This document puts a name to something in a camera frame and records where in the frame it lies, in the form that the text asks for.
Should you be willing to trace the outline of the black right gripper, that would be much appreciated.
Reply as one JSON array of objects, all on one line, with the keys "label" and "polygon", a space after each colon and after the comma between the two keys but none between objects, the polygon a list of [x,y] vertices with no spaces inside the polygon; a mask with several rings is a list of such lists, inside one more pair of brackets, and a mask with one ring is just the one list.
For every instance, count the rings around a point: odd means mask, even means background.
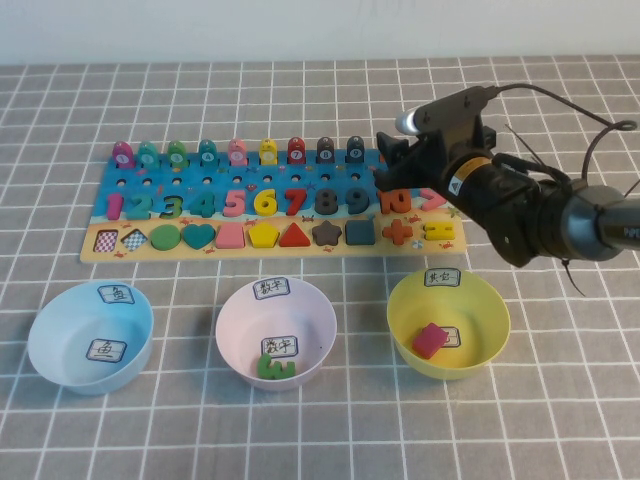
[{"label": "black right gripper", "polygon": [[446,146],[441,134],[409,144],[384,132],[376,134],[379,153],[385,161],[394,161],[394,169],[374,171],[374,184],[380,191],[413,188],[446,188],[455,170],[465,162],[490,158],[495,147],[495,130],[483,126],[474,129],[470,138]]}]

